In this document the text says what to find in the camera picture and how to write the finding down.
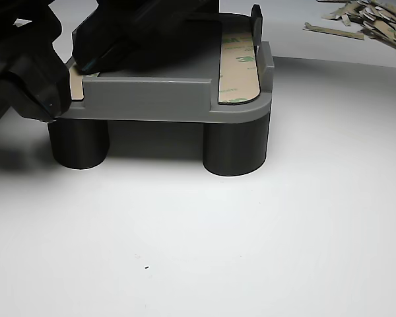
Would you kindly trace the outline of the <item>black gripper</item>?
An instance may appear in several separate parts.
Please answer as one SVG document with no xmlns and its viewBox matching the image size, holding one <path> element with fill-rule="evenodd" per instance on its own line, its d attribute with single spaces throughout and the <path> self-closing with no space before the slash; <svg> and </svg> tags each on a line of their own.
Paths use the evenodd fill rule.
<svg viewBox="0 0 396 317">
<path fill-rule="evenodd" d="M 218 1 L 99 1 L 98 11 L 73 34 L 72 56 L 81 73 L 113 68 L 124 36 L 166 35 L 193 13 L 218 13 Z"/>
</svg>

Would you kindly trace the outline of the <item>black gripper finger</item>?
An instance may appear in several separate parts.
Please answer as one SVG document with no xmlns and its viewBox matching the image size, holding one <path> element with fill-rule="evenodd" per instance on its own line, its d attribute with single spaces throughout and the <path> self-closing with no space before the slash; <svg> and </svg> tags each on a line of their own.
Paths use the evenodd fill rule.
<svg viewBox="0 0 396 317">
<path fill-rule="evenodd" d="M 69 109 L 69 70 L 53 48 L 61 33 L 50 1 L 0 1 L 0 119 L 13 108 L 50 123 Z"/>
</svg>

